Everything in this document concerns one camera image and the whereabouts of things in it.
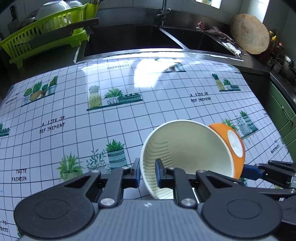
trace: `green plastic basket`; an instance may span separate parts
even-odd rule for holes
[[[0,42],[0,46],[3,47],[11,57],[9,63],[15,63],[18,68],[21,68],[23,65],[22,61],[26,58],[67,44],[70,44],[71,47],[78,47],[81,45],[82,41],[89,40],[86,31],[83,30],[83,28],[78,28],[73,31],[72,36],[58,39],[37,48],[32,48],[29,43],[29,41],[38,38],[41,35],[65,27],[70,23],[77,23],[79,21],[94,18],[97,11],[98,5],[85,4],[83,6],[50,15],[11,34]]]

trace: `double sink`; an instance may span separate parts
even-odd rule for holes
[[[84,57],[137,49],[172,48],[235,56],[217,39],[201,32],[154,25],[120,25],[92,29]]]

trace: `round wooden cutting board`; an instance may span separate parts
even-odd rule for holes
[[[250,54],[260,54],[268,48],[268,30],[255,16],[245,13],[234,16],[230,32],[238,45]]]

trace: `round black joint cover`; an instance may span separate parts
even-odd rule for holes
[[[240,239],[256,239],[273,233],[282,211],[273,199],[244,188],[213,193],[202,207],[202,217],[214,230]]]
[[[82,230],[94,216],[92,203],[74,188],[41,194],[25,198],[14,210],[22,235],[38,239],[67,237]]]

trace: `faucet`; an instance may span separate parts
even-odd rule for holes
[[[158,22],[158,25],[160,27],[164,27],[164,17],[169,13],[171,12],[171,9],[170,8],[166,8],[167,6],[167,0],[163,0],[163,5],[162,5],[162,8],[161,8],[161,11],[160,11],[160,14],[157,14],[155,17],[154,17],[154,21]]]

